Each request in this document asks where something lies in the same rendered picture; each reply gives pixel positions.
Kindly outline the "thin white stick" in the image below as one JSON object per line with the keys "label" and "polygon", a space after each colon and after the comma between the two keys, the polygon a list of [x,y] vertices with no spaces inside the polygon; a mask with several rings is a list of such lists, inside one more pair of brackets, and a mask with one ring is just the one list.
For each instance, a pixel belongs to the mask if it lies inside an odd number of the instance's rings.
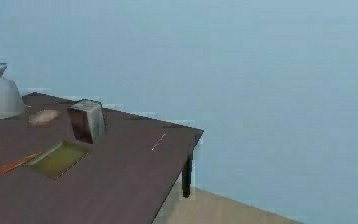
{"label": "thin white stick", "polygon": [[158,141],[155,143],[155,145],[151,148],[151,151],[155,150],[155,148],[163,141],[165,136],[166,136],[166,133],[162,134],[162,136],[158,139]]}

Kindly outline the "dark brown wooden table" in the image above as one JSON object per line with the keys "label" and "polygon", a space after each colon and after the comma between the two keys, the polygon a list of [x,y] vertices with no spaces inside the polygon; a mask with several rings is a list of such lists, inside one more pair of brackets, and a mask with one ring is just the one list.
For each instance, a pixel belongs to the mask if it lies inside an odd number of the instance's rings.
{"label": "dark brown wooden table", "polygon": [[[21,116],[0,120],[0,167],[74,139],[70,100],[40,93],[23,99]],[[59,117],[31,125],[29,117],[42,110]],[[191,175],[203,132],[111,109],[104,116],[105,136],[60,178],[25,167],[0,176],[0,224],[152,224],[177,178]]]}

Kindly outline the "green square plate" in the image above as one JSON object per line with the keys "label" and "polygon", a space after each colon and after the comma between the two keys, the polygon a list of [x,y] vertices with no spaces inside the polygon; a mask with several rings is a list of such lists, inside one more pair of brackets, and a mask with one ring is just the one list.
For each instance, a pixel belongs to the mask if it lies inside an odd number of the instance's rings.
{"label": "green square plate", "polygon": [[90,151],[81,145],[62,140],[42,155],[27,162],[25,167],[56,180],[89,153]]}

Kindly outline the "orange pencil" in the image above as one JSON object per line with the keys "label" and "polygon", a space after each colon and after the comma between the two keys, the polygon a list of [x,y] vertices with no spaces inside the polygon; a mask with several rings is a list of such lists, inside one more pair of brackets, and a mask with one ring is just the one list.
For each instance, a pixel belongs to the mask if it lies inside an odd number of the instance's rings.
{"label": "orange pencil", "polygon": [[8,172],[16,169],[17,167],[19,167],[19,166],[21,166],[21,165],[33,160],[34,158],[36,158],[36,157],[38,157],[40,155],[41,155],[41,152],[37,152],[37,153],[34,153],[34,154],[30,155],[30,156],[21,158],[21,159],[19,159],[17,161],[14,161],[14,162],[11,162],[9,164],[4,165],[4,166],[2,166],[0,168],[0,175],[8,173]]}

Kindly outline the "grey metal kettle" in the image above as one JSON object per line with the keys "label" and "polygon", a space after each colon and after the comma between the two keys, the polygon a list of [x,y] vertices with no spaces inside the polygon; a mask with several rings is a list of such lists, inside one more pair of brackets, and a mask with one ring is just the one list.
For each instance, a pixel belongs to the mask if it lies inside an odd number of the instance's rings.
{"label": "grey metal kettle", "polygon": [[25,110],[16,83],[3,76],[6,69],[7,64],[0,63],[0,119],[18,116]]}

